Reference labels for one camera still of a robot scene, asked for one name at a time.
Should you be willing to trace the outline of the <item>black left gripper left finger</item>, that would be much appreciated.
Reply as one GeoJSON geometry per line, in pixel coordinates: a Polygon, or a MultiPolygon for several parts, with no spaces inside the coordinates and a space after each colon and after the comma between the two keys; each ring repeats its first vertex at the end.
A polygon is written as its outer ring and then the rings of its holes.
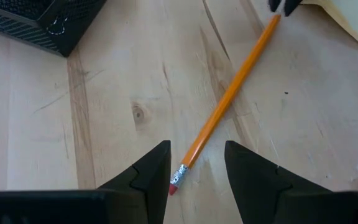
{"type": "Polygon", "coordinates": [[[113,179],[105,193],[108,223],[162,224],[170,185],[171,142],[164,140],[113,179]]]}

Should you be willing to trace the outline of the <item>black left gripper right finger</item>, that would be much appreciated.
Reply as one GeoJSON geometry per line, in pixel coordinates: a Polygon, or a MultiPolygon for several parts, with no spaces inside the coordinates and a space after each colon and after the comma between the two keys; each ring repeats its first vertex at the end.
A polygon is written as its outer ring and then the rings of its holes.
{"type": "Polygon", "coordinates": [[[278,202],[285,192],[329,192],[235,141],[226,141],[224,160],[229,183],[244,223],[273,223],[278,202]]]}

